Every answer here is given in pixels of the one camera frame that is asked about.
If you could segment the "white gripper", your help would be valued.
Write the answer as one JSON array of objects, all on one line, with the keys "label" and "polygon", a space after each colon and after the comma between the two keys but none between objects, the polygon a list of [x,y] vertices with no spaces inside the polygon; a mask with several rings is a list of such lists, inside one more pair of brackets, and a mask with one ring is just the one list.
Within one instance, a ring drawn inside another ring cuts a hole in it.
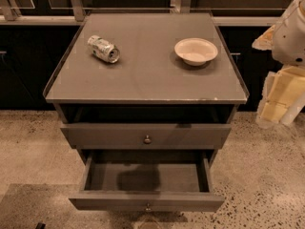
[{"label": "white gripper", "polygon": [[[270,26],[253,42],[252,47],[260,51],[273,49],[275,25]],[[281,118],[290,106],[305,92],[305,69],[285,66],[277,73],[269,72],[263,86],[256,123],[263,129],[282,124]]]}]

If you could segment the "white cylindrical robot link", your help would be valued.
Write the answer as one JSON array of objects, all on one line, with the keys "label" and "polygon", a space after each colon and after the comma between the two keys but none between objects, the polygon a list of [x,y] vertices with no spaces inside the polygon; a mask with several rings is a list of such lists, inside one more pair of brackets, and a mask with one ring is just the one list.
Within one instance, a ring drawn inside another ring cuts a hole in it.
[{"label": "white cylindrical robot link", "polygon": [[280,122],[284,125],[290,125],[294,122],[295,118],[305,107],[305,93],[302,94],[292,106],[289,107],[285,115],[281,118]]}]

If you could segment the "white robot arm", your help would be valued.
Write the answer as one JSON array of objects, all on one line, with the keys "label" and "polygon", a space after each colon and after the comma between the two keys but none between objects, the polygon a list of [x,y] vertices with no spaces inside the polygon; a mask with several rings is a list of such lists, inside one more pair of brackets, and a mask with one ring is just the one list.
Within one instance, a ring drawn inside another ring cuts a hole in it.
[{"label": "white robot arm", "polygon": [[294,0],[252,47],[270,50],[282,64],[265,78],[256,123],[265,129],[290,125],[305,105],[305,0]]}]

